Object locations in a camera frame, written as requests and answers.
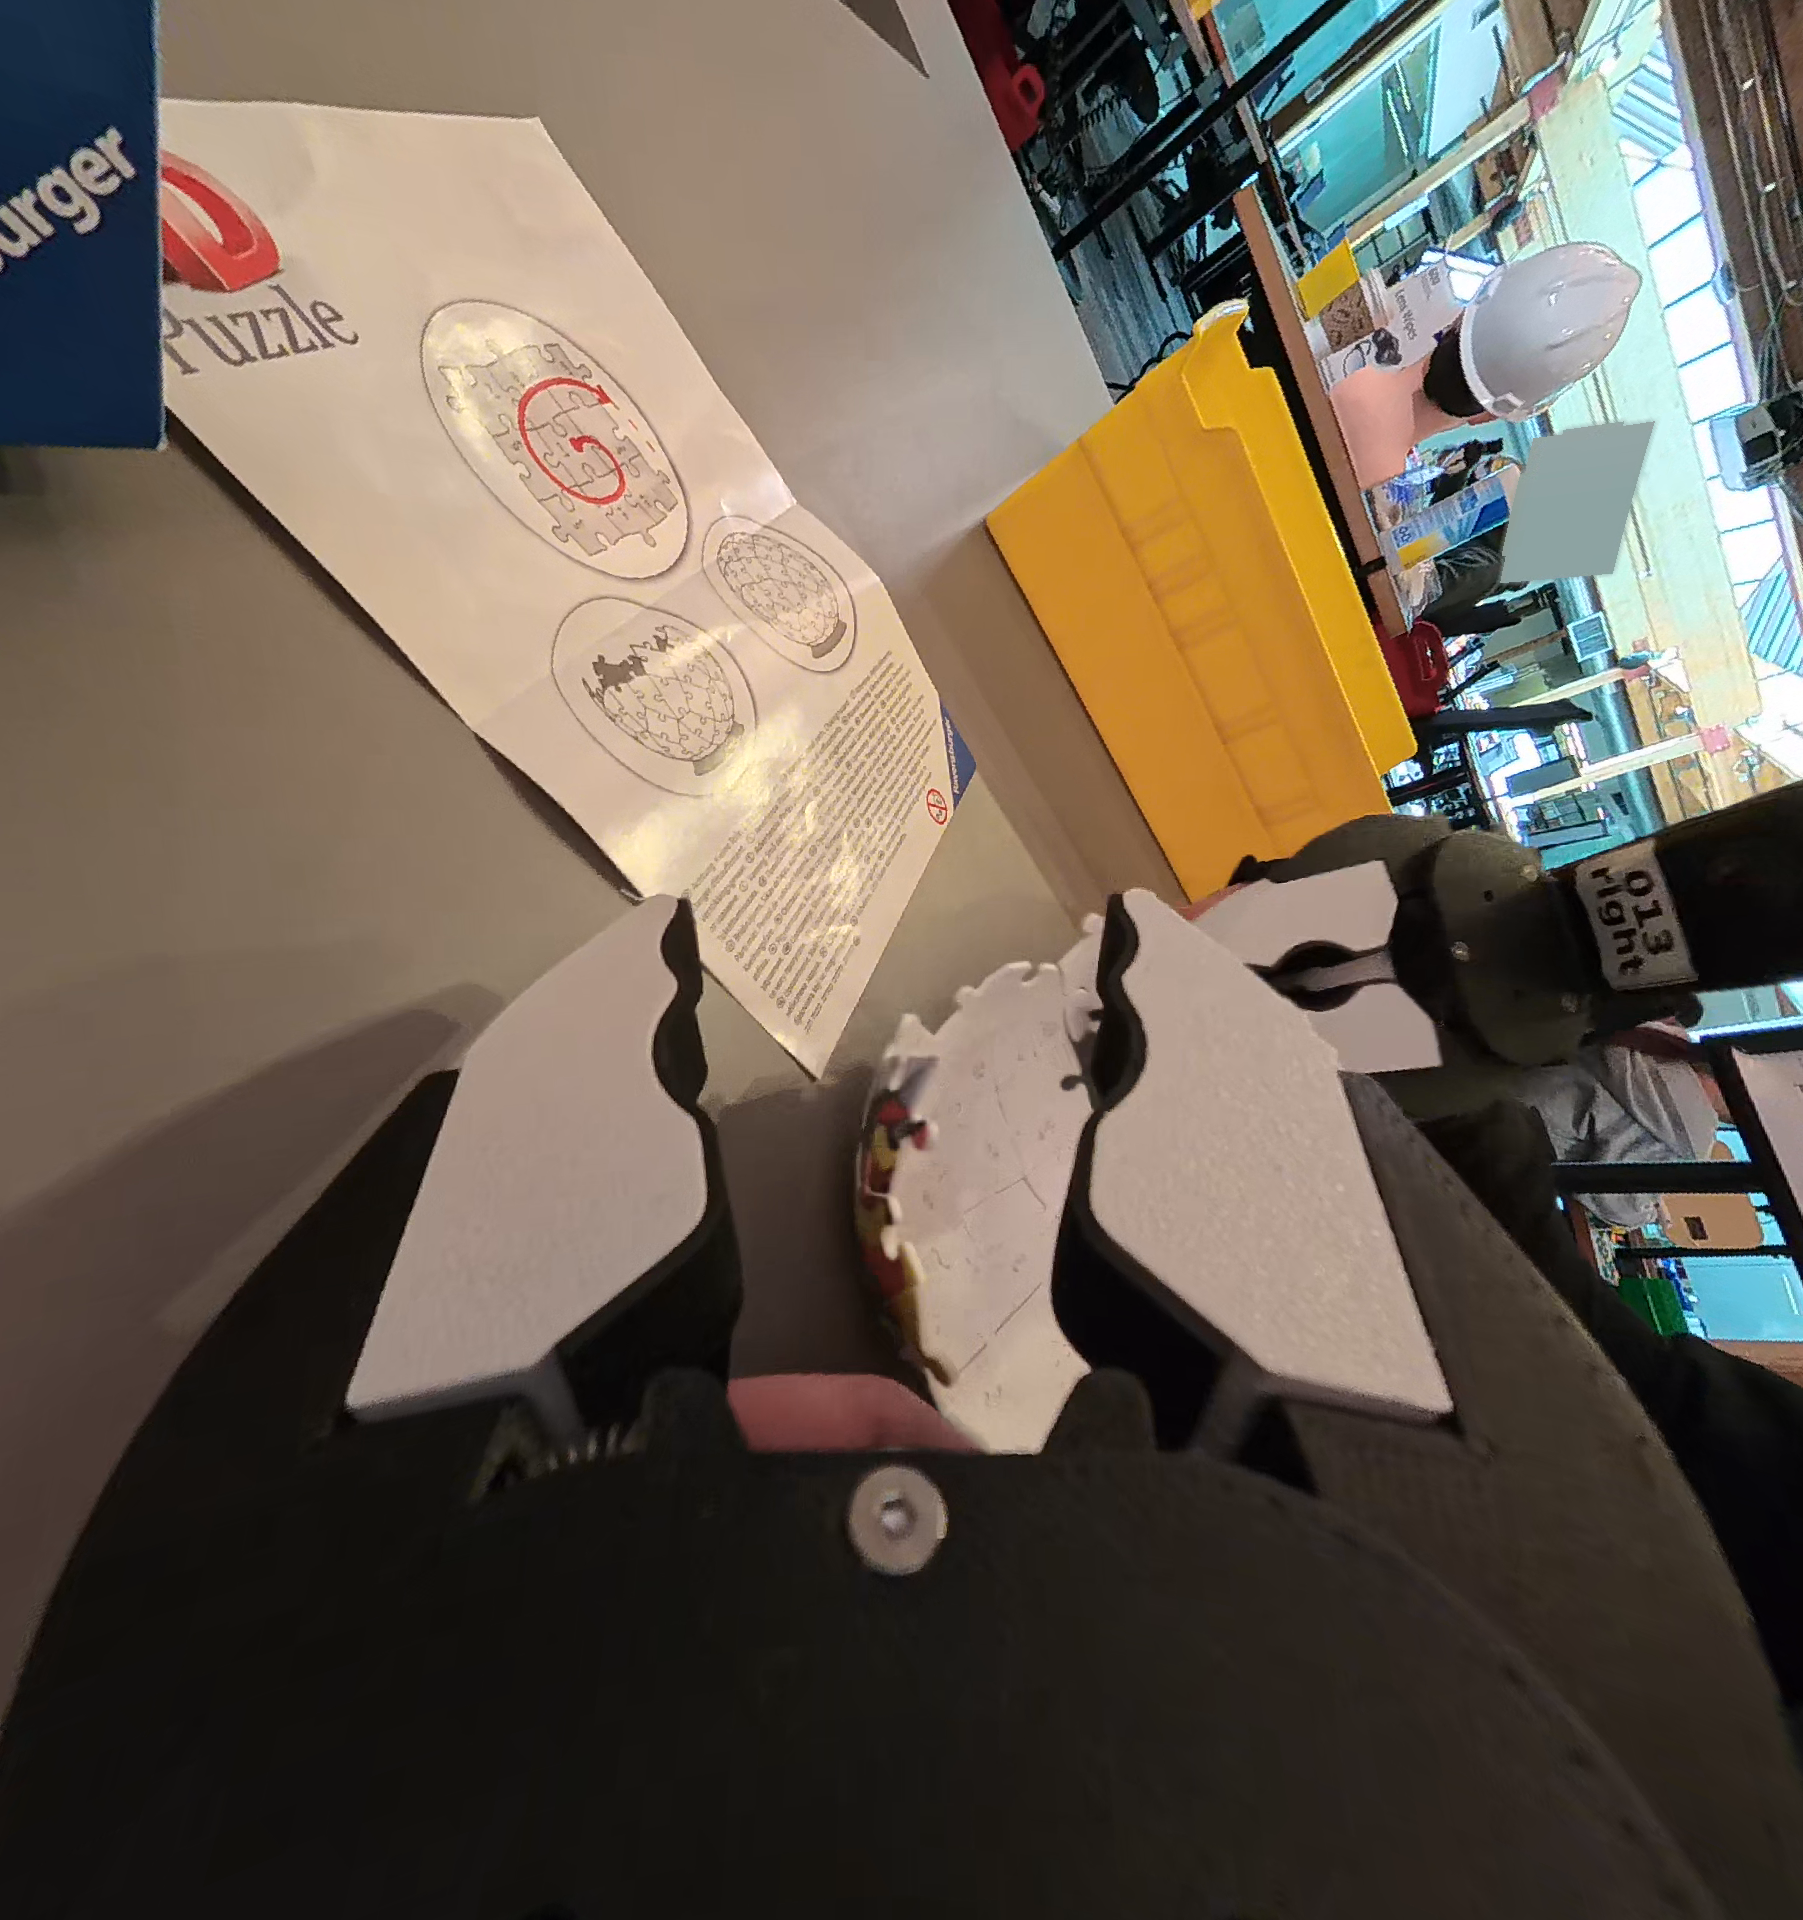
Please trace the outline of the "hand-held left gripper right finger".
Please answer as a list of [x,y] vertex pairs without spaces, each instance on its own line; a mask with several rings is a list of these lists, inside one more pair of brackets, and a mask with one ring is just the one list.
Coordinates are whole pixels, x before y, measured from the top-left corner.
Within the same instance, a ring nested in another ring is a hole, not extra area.
[[1140,888],[1106,901],[1095,990],[1057,1227],[1068,1345],[1140,1385],[1166,1452],[1234,1452],[1269,1405],[1448,1424],[1335,1052]]

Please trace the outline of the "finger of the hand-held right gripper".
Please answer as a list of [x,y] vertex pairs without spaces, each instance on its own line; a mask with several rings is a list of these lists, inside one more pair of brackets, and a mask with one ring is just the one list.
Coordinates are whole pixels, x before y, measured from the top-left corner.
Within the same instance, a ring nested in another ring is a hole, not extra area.
[[1441,1066],[1437,1021],[1399,984],[1392,960],[1293,960],[1261,977],[1302,1011],[1347,1072]]
[[1284,972],[1297,954],[1359,957],[1389,947],[1395,911],[1386,864],[1361,864],[1234,884],[1200,911],[1200,929],[1244,965]]

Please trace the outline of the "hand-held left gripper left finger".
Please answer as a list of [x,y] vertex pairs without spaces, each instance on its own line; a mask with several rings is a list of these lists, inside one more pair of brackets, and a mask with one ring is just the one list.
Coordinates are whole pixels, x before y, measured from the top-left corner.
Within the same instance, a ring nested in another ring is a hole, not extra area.
[[652,898],[469,1046],[350,1416],[515,1398],[592,1441],[633,1427],[661,1373],[726,1375],[740,1245],[700,1108],[700,990],[692,903]]

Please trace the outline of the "partly built puzzle ball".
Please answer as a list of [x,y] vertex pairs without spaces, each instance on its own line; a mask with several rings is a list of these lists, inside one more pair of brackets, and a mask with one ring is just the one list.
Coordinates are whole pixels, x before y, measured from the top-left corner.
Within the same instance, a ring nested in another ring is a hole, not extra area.
[[861,1258],[904,1360],[985,1452],[1039,1452],[1086,1365],[1050,1300],[1088,1118],[1103,920],[1010,962],[939,1019],[906,1013],[869,1086],[854,1174]]

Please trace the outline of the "blue puzzle box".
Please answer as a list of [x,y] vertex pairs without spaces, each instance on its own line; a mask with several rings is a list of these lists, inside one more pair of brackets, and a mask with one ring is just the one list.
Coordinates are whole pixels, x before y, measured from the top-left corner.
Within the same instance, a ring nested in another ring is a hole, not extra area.
[[155,449],[153,2],[0,2],[0,446]]

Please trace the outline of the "yellow plastic bin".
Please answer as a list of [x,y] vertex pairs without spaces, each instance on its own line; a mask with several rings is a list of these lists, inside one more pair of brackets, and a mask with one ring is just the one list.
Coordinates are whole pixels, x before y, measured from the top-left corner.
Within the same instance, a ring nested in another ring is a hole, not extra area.
[[987,532],[1182,892],[1389,810],[1417,754],[1248,305],[997,504]]

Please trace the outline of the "white hard hat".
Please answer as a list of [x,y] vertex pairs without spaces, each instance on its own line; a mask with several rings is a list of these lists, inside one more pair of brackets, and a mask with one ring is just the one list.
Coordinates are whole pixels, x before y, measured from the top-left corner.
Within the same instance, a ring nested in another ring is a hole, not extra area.
[[1459,321],[1466,414],[1530,419],[1602,365],[1639,292],[1640,271],[1595,240],[1496,267]]

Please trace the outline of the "white instruction sheet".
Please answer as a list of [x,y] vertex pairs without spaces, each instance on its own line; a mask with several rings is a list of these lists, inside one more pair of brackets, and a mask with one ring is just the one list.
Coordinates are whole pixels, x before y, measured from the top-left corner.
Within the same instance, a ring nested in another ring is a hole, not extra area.
[[548,130],[169,97],[161,206],[169,412],[818,1074],[959,799],[943,700]]

